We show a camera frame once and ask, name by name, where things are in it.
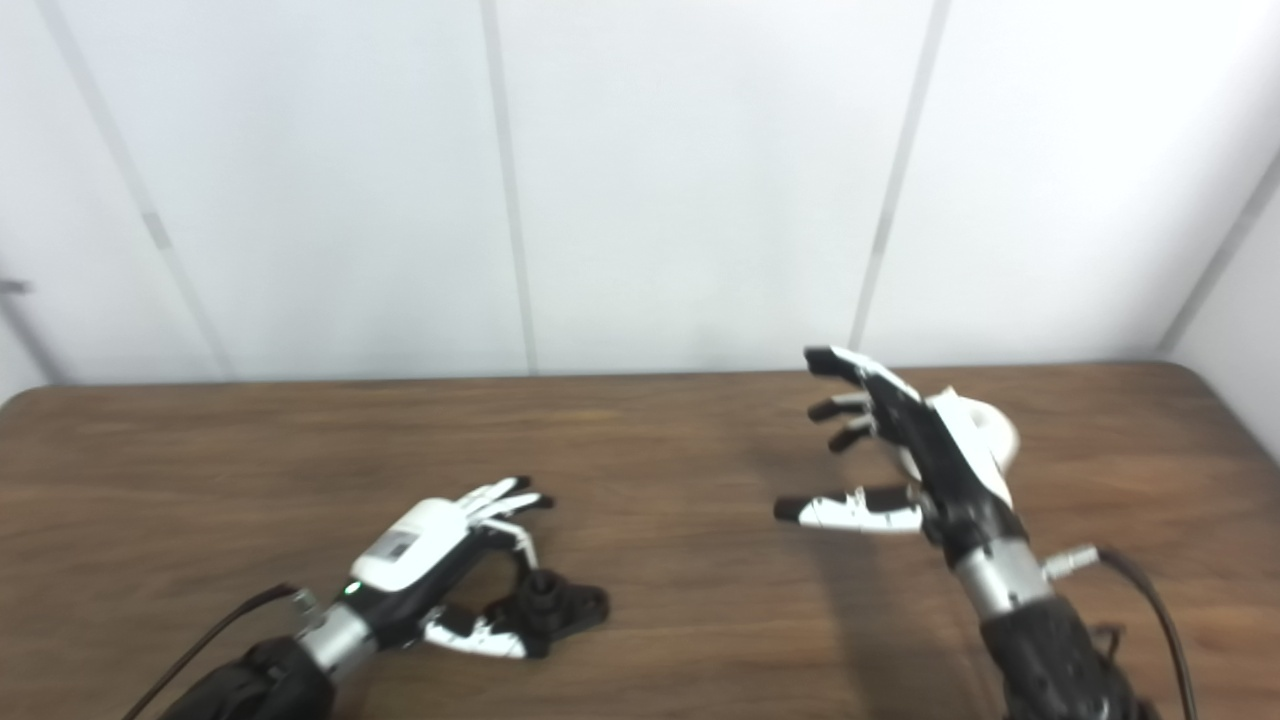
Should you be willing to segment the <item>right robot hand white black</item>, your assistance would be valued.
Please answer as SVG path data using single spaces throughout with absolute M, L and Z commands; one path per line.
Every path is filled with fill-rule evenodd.
M 1028 542 L 1000 465 L 960 396 L 924 396 L 877 360 L 837 346 L 808 346 L 804 357 L 813 375 L 855 388 L 806 411 L 814 423 L 847 416 L 828 450 L 841 454 L 879 439 L 905 451 L 919 477 L 911 487 L 778 497 L 776 520 L 829 530 L 919 532 L 942 550 L 950 568 L 998 541 Z

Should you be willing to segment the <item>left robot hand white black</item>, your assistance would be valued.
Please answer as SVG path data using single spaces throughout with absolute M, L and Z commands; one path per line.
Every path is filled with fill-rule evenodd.
M 419 642 L 462 653 L 544 659 L 547 641 L 490 615 L 447 607 L 445 597 L 489 552 L 506 552 L 517 578 L 539 569 L 538 553 L 515 515 L 550 509 L 529 477 L 506 477 L 458 498 L 426 498 L 394 521 L 353 562 L 339 601 L 367 628 L 380 651 Z

